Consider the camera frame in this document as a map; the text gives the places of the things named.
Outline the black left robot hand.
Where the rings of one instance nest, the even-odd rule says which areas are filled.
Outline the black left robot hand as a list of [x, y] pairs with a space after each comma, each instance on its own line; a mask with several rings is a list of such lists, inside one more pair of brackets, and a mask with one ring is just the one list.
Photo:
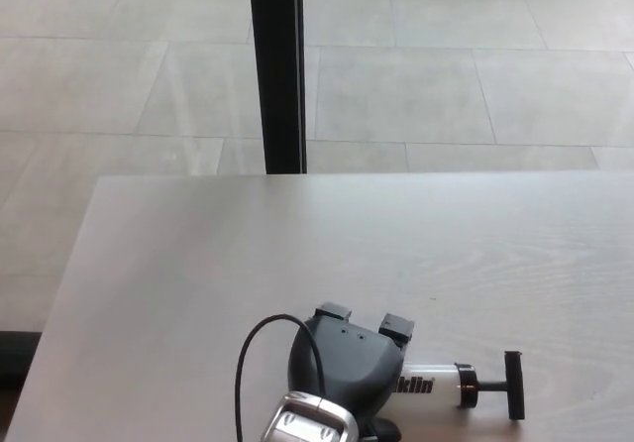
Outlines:
[[378, 415], [404, 366], [414, 322], [391, 313], [370, 330], [352, 311], [325, 302], [291, 345], [288, 393], [269, 441], [399, 441], [397, 425]]

